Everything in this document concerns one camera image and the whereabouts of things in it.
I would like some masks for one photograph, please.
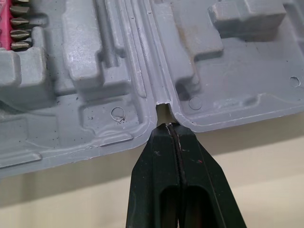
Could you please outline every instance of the screwdriver bit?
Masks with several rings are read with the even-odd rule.
[[[25,50],[29,49],[32,46],[32,43],[29,41],[21,41],[21,42],[15,42],[10,45],[10,49],[13,51],[16,50]]]
[[[13,3],[29,3],[29,0],[13,0]]]
[[[29,24],[29,20],[26,20],[24,18],[12,18],[10,20],[10,23],[13,27],[16,27],[16,26],[20,26],[20,25],[27,25]]]
[[[29,12],[29,7],[27,6],[11,6],[9,9],[14,16],[22,16]]]
[[[13,40],[24,40],[30,37],[30,33],[25,30],[12,30],[10,31],[10,37]]]

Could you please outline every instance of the gray plastic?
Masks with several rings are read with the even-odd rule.
[[[304,111],[302,0],[31,0],[0,50],[0,177]]]

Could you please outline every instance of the beige surface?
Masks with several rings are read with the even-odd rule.
[[[198,138],[222,166],[249,228],[304,227],[304,114]],[[1,180],[0,227],[124,227],[142,149]]]

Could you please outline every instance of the clamp jaw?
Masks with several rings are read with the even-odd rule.
[[[223,170],[178,124],[156,128],[131,178],[127,228],[246,228]]]

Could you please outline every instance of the circular molded mark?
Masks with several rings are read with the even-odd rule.
[[[125,120],[125,111],[122,107],[116,107],[111,112],[111,117],[114,121],[120,123]]]
[[[294,88],[297,88],[297,87],[299,87],[301,85],[300,80],[297,77],[295,77],[295,76],[292,76],[289,79],[289,82],[290,82],[291,86],[294,87]]]
[[[202,107],[201,99],[199,99],[198,97],[191,98],[191,100],[189,101],[189,106],[193,110],[199,110]]]

